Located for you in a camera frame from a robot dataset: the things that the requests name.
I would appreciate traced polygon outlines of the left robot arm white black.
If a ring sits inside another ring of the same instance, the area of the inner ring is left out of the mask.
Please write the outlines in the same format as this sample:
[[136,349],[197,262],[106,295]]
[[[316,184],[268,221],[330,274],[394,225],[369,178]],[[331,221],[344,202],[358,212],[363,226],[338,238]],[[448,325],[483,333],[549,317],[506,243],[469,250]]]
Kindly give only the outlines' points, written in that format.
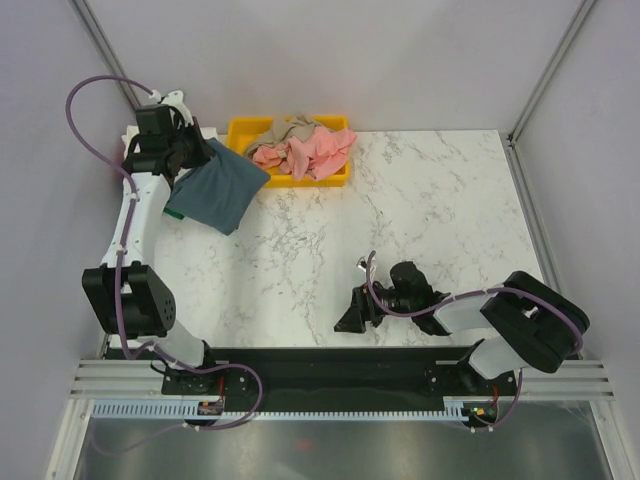
[[156,353],[185,382],[208,393],[219,369],[204,360],[206,345],[177,319],[176,300],[154,270],[161,217],[175,179],[185,167],[205,165],[213,156],[197,120],[173,91],[137,109],[137,131],[119,167],[124,174],[121,208],[100,264],[84,271],[82,287],[105,334],[119,338],[123,355]]

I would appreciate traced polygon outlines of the blue-grey t-shirt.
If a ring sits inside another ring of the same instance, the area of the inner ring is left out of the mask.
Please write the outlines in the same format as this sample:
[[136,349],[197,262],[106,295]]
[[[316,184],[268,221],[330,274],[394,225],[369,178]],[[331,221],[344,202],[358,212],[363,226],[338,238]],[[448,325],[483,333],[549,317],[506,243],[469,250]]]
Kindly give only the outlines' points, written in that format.
[[165,210],[231,235],[270,175],[215,138],[207,144],[215,155],[175,183]]

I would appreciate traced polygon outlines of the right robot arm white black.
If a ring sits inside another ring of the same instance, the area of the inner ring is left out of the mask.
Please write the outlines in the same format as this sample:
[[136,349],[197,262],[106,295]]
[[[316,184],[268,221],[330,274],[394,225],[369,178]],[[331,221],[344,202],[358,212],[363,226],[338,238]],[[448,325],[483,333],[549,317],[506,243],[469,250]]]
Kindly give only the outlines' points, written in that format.
[[430,336],[491,329],[494,337],[476,341],[456,364],[459,384],[469,393],[524,367],[554,373],[582,349],[590,327],[586,313],[524,271],[489,289],[453,295],[436,290],[412,261],[395,264],[391,284],[384,286],[373,277],[374,260],[360,260],[365,281],[353,288],[335,331],[363,334],[387,316],[408,318]]

